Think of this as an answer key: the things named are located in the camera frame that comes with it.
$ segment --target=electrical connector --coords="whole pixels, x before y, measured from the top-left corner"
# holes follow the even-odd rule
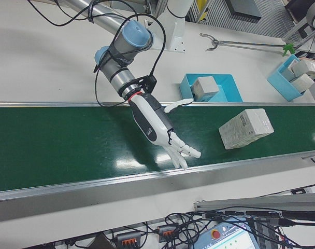
[[[167,238],[173,235],[175,228],[178,226],[178,223],[173,225],[164,225],[157,227],[159,233],[159,242],[166,242]]]
[[[129,249],[140,247],[140,232],[125,232],[116,235],[118,249]]]

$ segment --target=conveyor belt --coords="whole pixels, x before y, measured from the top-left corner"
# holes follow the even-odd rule
[[[218,128],[264,108],[275,132],[225,150]],[[177,134],[202,152],[189,167],[315,150],[315,106],[187,106],[170,114]],[[0,191],[172,169],[129,107],[0,107]]]

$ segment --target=white robotic hand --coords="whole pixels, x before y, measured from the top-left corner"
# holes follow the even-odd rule
[[[177,137],[171,121],[165,114],[164,108],[151,94],[137,92],[129,98],[128,102],[132,107],[133,117],[141,131],[152,144],[160,145],[167,151],[175,168],[181,166],[183,169],[186,169],[188,167],[181,153],[196,158],[201,156],[200,152]],[[189,104],[190,102],[189,100],[184,100],[182,103],[176,102],[176,105],[172,107],[176,108],[179,105]]]

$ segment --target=screen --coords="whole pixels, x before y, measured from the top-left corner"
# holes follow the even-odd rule
[[[237,229],[236,232],[207,249],[255,249],[255,245],[248,232]]]

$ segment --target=cardboard box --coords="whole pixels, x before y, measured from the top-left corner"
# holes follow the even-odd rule
[[[219,128],[225,149],[242,148],[274,132],[264,109],[246,109]]]
[[[191,86],[194,101],[207,102],[219,92],[213,77],[199,77]]]

